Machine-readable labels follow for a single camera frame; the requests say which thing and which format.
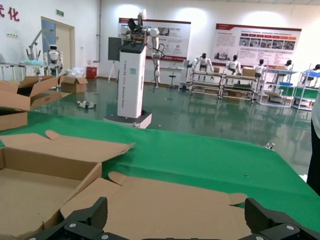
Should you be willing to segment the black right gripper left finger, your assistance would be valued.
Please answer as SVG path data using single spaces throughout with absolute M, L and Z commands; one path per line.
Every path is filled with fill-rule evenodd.
M 74 210 L 61 223 L 36 233 L 28 240 L 93 240 L 103 233 L 108 219 L 108 200 L 100 197 L 88 208 Z

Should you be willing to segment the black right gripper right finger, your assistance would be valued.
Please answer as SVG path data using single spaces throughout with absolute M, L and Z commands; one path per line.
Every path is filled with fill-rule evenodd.
M 320 240 L 319 232 L 284 212 L 263 207 L 254 198 L 245 199 L 244 218 L 251 231 L 244 240 Z

